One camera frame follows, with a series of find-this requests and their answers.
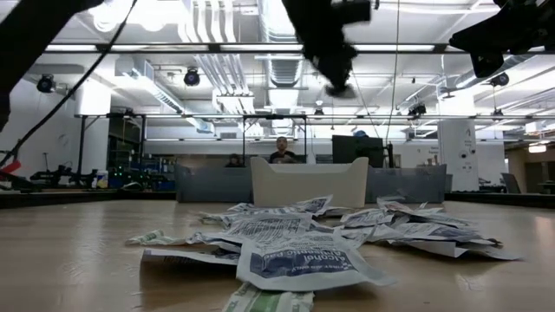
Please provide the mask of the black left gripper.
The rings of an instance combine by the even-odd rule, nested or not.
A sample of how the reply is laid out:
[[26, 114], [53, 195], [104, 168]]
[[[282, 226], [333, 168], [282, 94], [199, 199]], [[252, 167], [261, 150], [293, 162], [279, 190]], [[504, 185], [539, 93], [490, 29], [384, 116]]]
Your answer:
[[[345, 41], [344, 25], [334, 10], [332, 0], [281, 1], [296, 31], [297, 40], [303, 45], [304, 57], [309, 61], [319, 59], [318, 71], [329, 81], [326, 93], [351, 92], [349, 78], [352, 58], [357, 56], [357, 52]], [[327, 59], [333, 57], [347, 59], [342, 69], [333, 60]]]

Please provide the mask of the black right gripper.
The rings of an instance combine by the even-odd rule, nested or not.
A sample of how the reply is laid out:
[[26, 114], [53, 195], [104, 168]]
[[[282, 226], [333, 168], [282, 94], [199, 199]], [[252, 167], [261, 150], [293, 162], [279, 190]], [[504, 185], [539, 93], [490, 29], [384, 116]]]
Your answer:
[[449, 45], [470, 53], [474, 74], [492, 75], [504, 63], [503, 54], [518, 54], [530, 24], [536, 17], [536, 0], [493, 0], [499, 11], [493, 16], [452, 34]]

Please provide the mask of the red print white packet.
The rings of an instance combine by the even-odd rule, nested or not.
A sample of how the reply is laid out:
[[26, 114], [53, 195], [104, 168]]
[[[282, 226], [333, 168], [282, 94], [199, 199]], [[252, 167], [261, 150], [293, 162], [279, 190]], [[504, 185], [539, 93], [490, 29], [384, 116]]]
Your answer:
[[385, 211], [403, 212], [406, 214], [418, 215], [418, 216], [427, 216], [427, 215], [431, 215], [431, 214], [435, 214], [443, 211], [442, 207], [427, 208], [426, 203], [422, 203], [419, 207], [415, 209], [410, 208], [405, 204], [399, 203], [397, 201], [385, 200], [382, 198], [378, 198], [376, 200], [376, 203], [378, 204], [380, 209], [383, 209]]

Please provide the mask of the green print bandage packet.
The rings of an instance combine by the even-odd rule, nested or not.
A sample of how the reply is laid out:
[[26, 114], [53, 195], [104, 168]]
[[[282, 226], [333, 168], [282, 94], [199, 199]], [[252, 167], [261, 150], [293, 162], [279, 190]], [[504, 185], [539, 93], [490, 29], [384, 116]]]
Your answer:
[[221, 312], [311, 312], [313, 292], [269, 291], [243, 283]]
[[187, 241], [184, 238], [168, 237], [162, 230], [150, 231], [144, 235], [131, 237], [125, 242], [127, 246], [179, 246], [186, 244]]

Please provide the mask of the black computer monitor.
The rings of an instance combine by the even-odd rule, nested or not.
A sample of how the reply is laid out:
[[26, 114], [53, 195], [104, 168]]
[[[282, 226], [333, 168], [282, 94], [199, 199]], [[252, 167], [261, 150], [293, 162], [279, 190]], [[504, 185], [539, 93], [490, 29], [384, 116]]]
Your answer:
[[366, 157], [374, 168], [394, 167], [393, 145], [383, 139], [368, 136], [332, 136], [332, 159], [334, 164], [348, 164]]

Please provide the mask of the white plastic bin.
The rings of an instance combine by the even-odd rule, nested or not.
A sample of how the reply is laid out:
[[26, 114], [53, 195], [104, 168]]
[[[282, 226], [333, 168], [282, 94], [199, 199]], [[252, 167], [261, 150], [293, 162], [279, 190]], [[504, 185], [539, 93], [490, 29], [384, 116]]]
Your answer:
[[365, 206], [369, 159], [350, 164], [270, 164], [251, 159], [253, 201], [257, 206], [290, 205], [330, 196], [335, 206]]

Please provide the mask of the white pillar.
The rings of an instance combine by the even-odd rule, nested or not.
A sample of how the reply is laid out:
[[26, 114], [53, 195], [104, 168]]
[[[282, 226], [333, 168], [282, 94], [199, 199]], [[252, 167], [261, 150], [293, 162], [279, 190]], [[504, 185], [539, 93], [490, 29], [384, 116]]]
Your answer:
[[474, 120], [441, 120], [438, 125], [441, 163], [452, 177], [452, 191], [479, 190]]

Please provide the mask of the white paper packet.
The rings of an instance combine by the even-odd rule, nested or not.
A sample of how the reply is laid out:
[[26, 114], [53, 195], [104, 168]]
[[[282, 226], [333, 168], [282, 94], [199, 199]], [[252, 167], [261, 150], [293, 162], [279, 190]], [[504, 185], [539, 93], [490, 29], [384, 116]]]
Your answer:
[[312, 198], [305, 201], [297, 202], [296, 207], [301, 211], [316, 215], [322, 215], [327, 210], [327, 207], [330, 205], [332, 199], [332, 195]]
[[445, 213], [411, 214], [411, 218], [413, 220], [419, 220], [426, 223], [443, 224], [459, 229], [474, 229], [476, 227], [474, 222], [462, 218], [456, 218]]
[[356, 248], [366, 243], [371, 244], [387, 240], [391, 235], [395, 234], [391, 228], [384, 224], [365, 228], [341, 229], [340, 232], [342, 237], [350, 240], [351, 244]]

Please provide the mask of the grey office chair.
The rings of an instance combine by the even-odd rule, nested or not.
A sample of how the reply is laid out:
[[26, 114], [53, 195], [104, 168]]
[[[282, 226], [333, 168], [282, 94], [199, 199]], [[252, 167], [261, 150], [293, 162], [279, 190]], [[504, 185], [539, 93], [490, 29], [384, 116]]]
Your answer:
[[510, 194], [520, 194], [521, 190], [519, 188], [519, 184], [515, 176], [511, 173], [502, 173], [501, 174], [503, 181], [506, 186], [506, 191]]

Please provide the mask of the black overhead light bar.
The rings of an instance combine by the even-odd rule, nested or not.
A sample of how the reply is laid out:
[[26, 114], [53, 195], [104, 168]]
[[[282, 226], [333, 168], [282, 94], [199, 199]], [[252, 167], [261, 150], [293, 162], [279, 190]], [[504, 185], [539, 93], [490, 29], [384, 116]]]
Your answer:
[[[463, 50], [447, 44], [355, 44], [363, 54], [464, 54]], [[173, 44], [50, 44], [44, 51], [48, 54], [93, 54], [107, 51], [119, 54], [298, 54], [303, 46], [297, 43], [173, 43]]]

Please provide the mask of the blue storage shelf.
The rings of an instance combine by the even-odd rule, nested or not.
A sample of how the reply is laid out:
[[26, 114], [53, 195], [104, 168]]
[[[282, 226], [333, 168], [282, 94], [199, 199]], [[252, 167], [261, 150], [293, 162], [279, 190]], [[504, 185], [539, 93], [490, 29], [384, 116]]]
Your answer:
[[174, 166], [171, 155], [149, 154], [144, 159], [144, 169], [154, 192], [173, 192], [175, 190]]

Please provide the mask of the black metal stand frame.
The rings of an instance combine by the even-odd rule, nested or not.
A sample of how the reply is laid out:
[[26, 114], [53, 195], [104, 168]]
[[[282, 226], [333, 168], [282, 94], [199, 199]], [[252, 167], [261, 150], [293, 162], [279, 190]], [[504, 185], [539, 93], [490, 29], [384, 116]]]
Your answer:
[[[248, 167], [251, 162], [251, 156], [246, 154], [246, 131], [247, 126], [246, 122], [250, 119], [254, 119], [258, 121], [259, 119], [264, 120], [291, 120], [292, 124], [295, 124], [295, 119], [300, 119], [304, 122], [304, 154], [301, 155], [300, 153], [295, 153], [297, 155], [297, 163], [295, 164], [307, 164], [308, 160], [308, 149], [307, 149], [307, 130], [308, 130], [308, 119], [305, 114], [246, 114], [242, 116], [242, 158], [245, 163], [245, 167]], [[268, 157], [264, 157], [266, 160], [270, 160], [271, 153]]]

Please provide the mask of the silver ventilation duct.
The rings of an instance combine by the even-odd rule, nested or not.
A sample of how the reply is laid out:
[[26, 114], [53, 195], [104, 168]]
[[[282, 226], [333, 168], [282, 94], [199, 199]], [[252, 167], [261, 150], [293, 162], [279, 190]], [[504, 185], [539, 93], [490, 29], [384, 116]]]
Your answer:
[[262, 34], [267, 42], [297, 42], [296, 31], [291, 24], [281, 0], [257, 0]]

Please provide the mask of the black vertical post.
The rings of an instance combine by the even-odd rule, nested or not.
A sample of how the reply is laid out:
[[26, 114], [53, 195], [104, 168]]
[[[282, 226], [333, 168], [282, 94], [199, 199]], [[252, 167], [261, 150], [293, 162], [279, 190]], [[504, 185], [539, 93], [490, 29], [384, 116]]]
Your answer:
[[85, 139], [85, 132], [86, 132], [86, 121], [87, 116], [83, 115], [81, 117], [81, 129], [80, 129], [80, 138], [79, 138], [79, 153], [78, 153], [78, 161], [77, 161], [77, 170], [76, 170], [76, 183], [80, 184], [82, 181], [82, 162], [83, 162], [83, 150], [84, 150], [84, 139]]

